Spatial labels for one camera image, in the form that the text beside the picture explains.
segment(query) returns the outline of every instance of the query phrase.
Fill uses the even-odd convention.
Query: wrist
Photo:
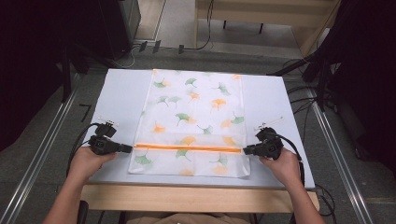
[[[80,190],[84,187],[86,179],[78,178],[77,176],[69,175],[64,181],[64,185],[73,190]]]

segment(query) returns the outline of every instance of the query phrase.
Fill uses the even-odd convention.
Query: electrical cord
[[[99,219],[98,219],[98,224],[101,224],[102,223],[102,219],[103,219],[103,216],[105,215],[105,211],[102,211],[101,213],[100,213],[100,216],[99,216]]]
[[[291,88],[291,89],[287,90],[287,94],[289,95],[289,94],[291,94],[292,92],[299,91],[299,90],[306,90],[306,89],[314,90],[314,91],[315,91],[317,88],[315,88],[315,87],[308,87],[308,86],[298,86],[298,87],[294,87],[294,88]]]
[[[112,61],[115,65],[117,65],[119,68],[131,68],[134,65],[134,49],[137,49],[140,45],[134,47],[131,49],[131,57],[132,57],[132,63],[129,65],[122,65],[120,63],[117,63],[116,61]]]
[[[323,188],[321,185],[315,184],[315,186],[316,186],[317,188],[320,188],[320,189],[321,189],[322,195],[319,195],[319,197],[323,200],[323,202],[326,203],[326,206],[327,206],[327,207],[329,208],[329,210],[330,210],[330,213],[328,213],[328,214],[322,214],[322,213],[319,213],[319,214],[320,214],[321,216],[323,216],[323,217],[332,216],[332,222],[333,222],[334,224],[336,224],[336,223],[337,223],[337,220],[336,220],[336,218],[335,218],[335,201],[334,201],[334,197],[330,194],[330,192],[329,192],[328,190],[326,190],[325,188]],[[329,201],[326,199],[326,197],[325,197],[326,194],[327,194],[327,195],[330,197],[330,199],[332,200],[332,204],[330,204]]]
[[[276,136],[278,138],[281,138],[283,140],[285,140],[287,143],[289,143],[289,145],[293,148],[294,152],[296,153],[297,156],[297,160],[299,162],[299,166],[300,166],[300,178],[301,178],[301,182],[303,183],[303,185],[305,185],[305,172],[304,172],[304,164],[303,164],[303,159],[299,153],[299,151],[297,150],[297,147],[286,137],[278,134],[278,133],[267,133],[268,135],[272,135],[272,136]]]
[[[311,104],[309,105],[309,107],[308,107],[308,109],[306,110],[306,113],[305,113],[304,127],[303,127],[303,144],[304,144],[304,141],[305,141],[306,121],[307,121],[307,118],[308,118],[309,110],[311,109],[313,103],[314,102],[311,102]]]
[[[199,50],[199,49],[203,49],[204,47],[206,47],[206,45],[209,43],[210,38],[211,38],[211,32],[210,32],[210,22],[212,21],[212,14],[213,14],[213,3],[214,0],[211,0],[209,3],[209,8],[207,9],[207,15],[206,15],[206,23],[207,23],[207,29],[209,32],[209,36],[207,37],[206,43],[201,46],[198,49],[186,49],[186,50]]]
[[[314,102],[315,102],[315,101],[308,101],[308,102],[306,102],[305,104],[301,105],[300,107],[298,107],[298,109],[296,109],[296,110],[293,112],[293,115],[295,115],[295,114],[297,114],[297,113],[299,113],[299,112],[301,112],[301,111],[303,111],[303,110],[306,110],[306,109],[308,108],[307,105],[313,104]]]
[[[92,126],[99,126],[99,125],[100,125],[99,123],[92,123],[92,124],[88,125],[84,130],[82,130],[82,132],[78,135],[78,138],[76,139],[76,141],[75,141],[75,143],[74,143],[72,149],[70,150],[69,161],[68,161],[68,163],[67,163],[67,169],[66,169],[66,177],[67,177],[68,174],[69,174],[70,164],[71,164],[71,162],[72,162],[72,160],[73,160],[73,158],[74,158],[74,156],[75,156],[75,154],[76,154],[76,152],[77,152],[77,150],[78,150],[77,145],[78,145],[79,139],[80,139],[80,138],[82,137],[82,135],[83,135],[85,132],[87,132]]]
[[[302,99],[290,101],[290,104],[294,104],[294,103],[301,102],[301,101],[304,101],[304,100],[314,100],[314,101],[316,101],[317,97],[307,97],[307,98],[302,98]]]

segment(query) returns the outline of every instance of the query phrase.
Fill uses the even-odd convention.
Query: white table
[[[112,140],[134,144],[134,134],[149,89],[151,70],[109,69],[106,83],[93,115],[92,122],[110,119],[119,124]],[[263,122],[283,117],[271,127],[289,138],[304,161],[305,187],[310,190],[318,207],[312,173],[291,111],[289,98],[281,77],[243,76],[243,95],[247,125],[247,143],[257,144],[257,128]],[[89,129],[86,139],[94,132]],[[291,212],[288,193],[271,171],[258,158],[251,156],[251,175],[225,178],[181,175],[131,175],[128,173],[130,154],[120,153],[106,163],[84,187],[82,199],[91,209],[185,211],[185,212]],[[229,203],[230,193],[239,198]],[[224,197],[224,202],[216,199]]]

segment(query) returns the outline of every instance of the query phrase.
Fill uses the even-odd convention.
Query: ginkgo leaf print
[[[189,100],[189,102],[191,102],[191,101],[193,101],[193,100],[196,100],[196,99],[199,99],[199,94],[198,93],[195,93],[195,92],[190,92],[189,93],[189,96],[190,96],[190,100]]]
[[[189,170],[189,169],[184,169],[184,170],[181,170],[178,174],[179,175],[194,175],[194,171]]]
[[[217,161],[211,161],[211,162],[219,162],[221,163],[221,165],[227,166],[228,163],[227,155],[224,153],[219,153],[219,159]]]
[[[139,164],[142,164],[142,165],[147,165],[147,164],[150,164],[150,163],[151,163],[151,160],[149,160],[149,159],[146,157],[146,155],[143,155],[143,156],[136,156],[136,157],[134,158],[134,161],[137,162],[137,163],[139,163]]]
[[[234,118],[233,120],[231,120],[231,123],[233,123],[233,124],[238,124],[238,123],[242,123],[242,122],[245,121],[245,118],[244,118],[243,116],[237,117],[237,116],[235,115],[235,113],[233,113],[233,115],[235,116],[235,118]]]
[[[186,155],[187,152],[188,152],[188,150],[179,149],[179,150],[177,151],[177,153],[176,153],[176,158],[185,157],[188,161],[191,161],[191,160],[187,157],[187,155]]]
[[[222,105],[227,104],[227,102],[223,99],[216,99],[212,101],[212,107],[216,108],[218,111]]]
[[[162,127],[155,122],[155,128],[153,130],[154,133],[163,133],[165,132],[165,127]]]
[[[178,117],[177,126],[178,126],[178,124],[180,123],[181,120],[186,120],[186,122],[189,123],[189,124],[194,124],[197,121],[196,119],[193,119],[189,115],[183,114],[183,113],[176,114],[176,117]]]
[[[165,81],[165,78],[163,78],[161,82],[153,82],[152,84],[157,88],[165,88],[171,85],[169,82]]]
[[[233,75],[233,79],[235,79],[235,80],[237,80],[237,79],[241,79],[241,75],[237,75],[237,74],[235,74],[235,75]]]
[[[166,106],[169,106],[168,103],[166,103],[166,99],[168,99],[167,96],[160,96],[160,98],[158,98],[158,100],[157,100],[157,104],[165,103]]]
[[[230,119],[226,119],[226,120],[224,120],[222,123],[221,123],[221,125],[220,125],[220,127],[221,128],[230,128],[230,126],[231,126],[231,120]]]
[[[220,91],[221,91],[221,93],[223,93],[223,95],[231,95],[229,92],[228,92],[228,90],[227,90],[227,87],[225,86],[225,84],[224,83],[222,83],[222,82],[219,82],[219,86],[217,87],[217,88],[215,88],[215,89],[219,89]]]
[[[181,139],[180,143],[183,145],[191,145],[193,142],[195,142],[197,139],[194,136],[186,136],[183,139]]]
[[[233,140],[232,137],[223,136],[223,141],[224,141],[224,143],[225,143],[227,146],[230,146],[230,147],[236,146],[236,143],[235,143],[235,141]]]
[[[195,88],[197,88],[195,85],[194,85],[194,82],[196,81],[197,79],[196,78],[189,78],[189,79],[187,79],[187,81],[184,83],[184,85],[192,85],[193,87],[195,87]]]
[[[197,126],[198,126],[198,128],[202,129],[202,131],[204,131],[204,134],[212,134],[212,132],[213,132],[213,127],[210,125],[207,126],[207,128],[205,128],[205,129],[201,128],[199,125],[197,125]]]
[[[178,96],[172,96],[172,97],[170,97],[170,98],[168,99],[168,102],[173,102],[173,103],[175,103],[175,107],[177,108],[177,101],[179,101],[179,100],[181,100],[180,97],[178,97]]]
[[[218,164],[215,168],[212,169],[212,172],[216,175],[226,175],[228,173],[228,167]]]

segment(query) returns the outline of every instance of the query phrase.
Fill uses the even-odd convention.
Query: black device
[[[256,145],[244,147],[245,154],[267,157],[277,160],[280,156],[280,150],[283,147],[282,140],[276,134],[273,128],[265,127],[261,129],[256,137],[261,141]]]
[[[96,135],[91,136],[88,144],[91,146],[92,152],[96,155],[106,155],[113,152],[131,153],[131,146],[110,140],[114,133],[116,133],[116,129],[113,128],[112,122],[108,121],[106,124],[99,124],[95,133]]]

